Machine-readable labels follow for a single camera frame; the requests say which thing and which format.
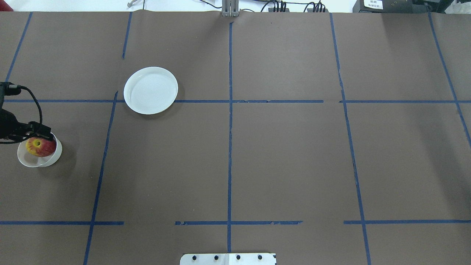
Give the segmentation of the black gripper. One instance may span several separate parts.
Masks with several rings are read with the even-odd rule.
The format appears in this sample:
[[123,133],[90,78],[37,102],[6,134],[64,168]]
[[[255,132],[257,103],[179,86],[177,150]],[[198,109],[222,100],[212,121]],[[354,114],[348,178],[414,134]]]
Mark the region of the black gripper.
[[15,85],[11,82],[1,82],[0,85],[0,136],[4,141],[1,144],[13,144],[27,141],[32,138],[56,141],[52,135],[52,129],[39,122],[21,123],[16,116],[3,109],[5,96],[19,95],[22,91],[27,91],[33,97],[32,91],[22,85]]

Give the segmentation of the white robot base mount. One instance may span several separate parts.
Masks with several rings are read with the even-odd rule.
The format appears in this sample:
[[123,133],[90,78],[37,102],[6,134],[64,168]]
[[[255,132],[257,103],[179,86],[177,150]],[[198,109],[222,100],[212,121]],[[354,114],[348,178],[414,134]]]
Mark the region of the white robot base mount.
[[276,265],[273,253],[184,254],[180,265]]

